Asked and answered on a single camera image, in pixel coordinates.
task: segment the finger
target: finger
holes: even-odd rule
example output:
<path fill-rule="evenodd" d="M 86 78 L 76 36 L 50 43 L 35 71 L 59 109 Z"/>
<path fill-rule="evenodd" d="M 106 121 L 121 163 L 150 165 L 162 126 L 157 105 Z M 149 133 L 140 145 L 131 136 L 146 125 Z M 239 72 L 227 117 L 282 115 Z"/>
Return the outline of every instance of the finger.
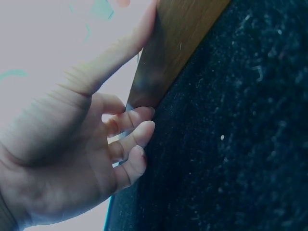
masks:
<path fill-rule="evenodd" d="M 139 107 L 129 112 L 115 115 L 105 123 L 107 136 L 113 137 L 124 131 L 135 129 L 143 121 L 151 120 L 155 110 L 152 107 Z"/>
<path fill-rule="evenodd" d="M 153 121 L 142 122 L 131 134 L 109 144 L 110 159 L 113 163 L 127 160 L 130 150 L 136 145 L 145 147 L 153 135 L 154 128 Z"/>
<path fill-rule="evenodd" d="M 114 21 L 120 39 L 96 58 L 82 60 L 81 64 L 64 71 L 65 78 L 58 85 L 81 95 L 90 96 L 95 93 L 145 45 L 153 29 L 155 11 L 156 0 L 132 1 Z M 89 43 L 89 49 L 93 50 L 93 44 Z"/>
<path fill-rule="evenodd" d="M 114 168 L 117 189 L 122 190 L 131 186 L 146 170 L 146 157 L 143 148 L 135 146 L 129 153 L 128 160 Z"/>
<path fill-rule="evenodd" d="M 91 107 L 100 115 L 117 115 L 125 111 L 123 102 L 117 96 L 99 92 L 93 94 Z"/>

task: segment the human hand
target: human hand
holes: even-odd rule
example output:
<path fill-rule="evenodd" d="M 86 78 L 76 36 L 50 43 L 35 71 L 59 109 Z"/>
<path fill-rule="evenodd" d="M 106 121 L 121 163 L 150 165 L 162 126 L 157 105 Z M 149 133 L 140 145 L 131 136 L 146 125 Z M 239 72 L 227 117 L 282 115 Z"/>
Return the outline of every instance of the human hand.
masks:
<path fill-rule="evenodd" d="M 77 216 L 144 173 L 142 147 L 154 131 L 153 109 L 124 113 L 116 96 L 97 90 L 144 46 L 155 7 L 155 0 L 131 0 L 122 20 L 133 18 L 133 30 L 94 59 L 18 78 L 24 90 L 16 95 L 7 89 L 17 78 L 0 83 L 0 193 L 21 228 Z M 114 116 L 103 123 L 102 114 Z M 108 137 L 134 128 L 108 144 Z"/>

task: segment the fingernail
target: fingernail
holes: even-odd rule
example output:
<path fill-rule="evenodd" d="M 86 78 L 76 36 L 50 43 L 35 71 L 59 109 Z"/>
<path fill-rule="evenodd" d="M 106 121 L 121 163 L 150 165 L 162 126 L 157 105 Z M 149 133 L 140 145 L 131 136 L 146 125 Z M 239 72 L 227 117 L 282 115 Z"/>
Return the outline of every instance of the fingernail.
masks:
<path fill-rule="evenodd" d="M 155 114 L 156 110 L 153 107 L 149 107 L 151 109 L 151 111 L 153 112 L 153 114 Z"/>
<path fill-rule="evenodd" d="M 144 149 L 139 145 L 136 145 L 136 147 L 139 149 L 140 155 L 144 155 Z"/>

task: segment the dark textured surface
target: dark textured surface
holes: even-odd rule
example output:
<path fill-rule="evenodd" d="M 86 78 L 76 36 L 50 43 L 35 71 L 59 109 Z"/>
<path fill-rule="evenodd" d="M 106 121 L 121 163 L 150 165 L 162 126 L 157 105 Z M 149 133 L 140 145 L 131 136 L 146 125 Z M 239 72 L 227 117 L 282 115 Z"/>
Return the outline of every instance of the dark textured surface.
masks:
<path fill-rule="evenodd" d="M 308 231 L 308 1 L 233 0 L 156 111 L 108 231 Z"/>

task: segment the white speck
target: white speck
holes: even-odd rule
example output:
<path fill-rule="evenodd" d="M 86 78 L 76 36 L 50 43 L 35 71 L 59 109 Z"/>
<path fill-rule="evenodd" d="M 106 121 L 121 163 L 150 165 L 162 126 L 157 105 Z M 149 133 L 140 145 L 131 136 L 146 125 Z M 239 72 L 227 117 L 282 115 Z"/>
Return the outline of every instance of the white speck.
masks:
<path fill-rule="evenodd" d="M 251 17 L 251 15 L 247 15 L 246 18 L 245 18 L 245 21 L 247 21 L 249 18 Z"/>
<path fill-rule="evenodd" d="M 257 70 L 259 73 L 259 78 L 257 78 L 257 82 L 261 82 L 263 80 L 263 72 L 262 72 L 262 66 L 255 66 L 252 68 L 253 70 Z"/>

